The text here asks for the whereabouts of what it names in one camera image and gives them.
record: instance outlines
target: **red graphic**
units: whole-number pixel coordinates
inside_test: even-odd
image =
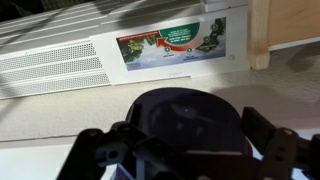
[[[133,40],[133,39],[138,39],[138,38],[143,38],[143,37],[147,37],[147,36],[153,36],[153,35],[158,35],[159,31],[151,31],[151,32],[146,32],[146,33],[141,33],[141,34],[135,34],[132,36],[125,36],[125,37],[121,37],[121,38],[117,38],[117,40],[119,42],[121,41],[128,41],[128,40]]]
[[[189,43],[182,46],[174,46],[167,43],[166,40],[167,38],[158,38],[157,46],[169,47],[172,51],[186,51],[188,48],[191,48]]]

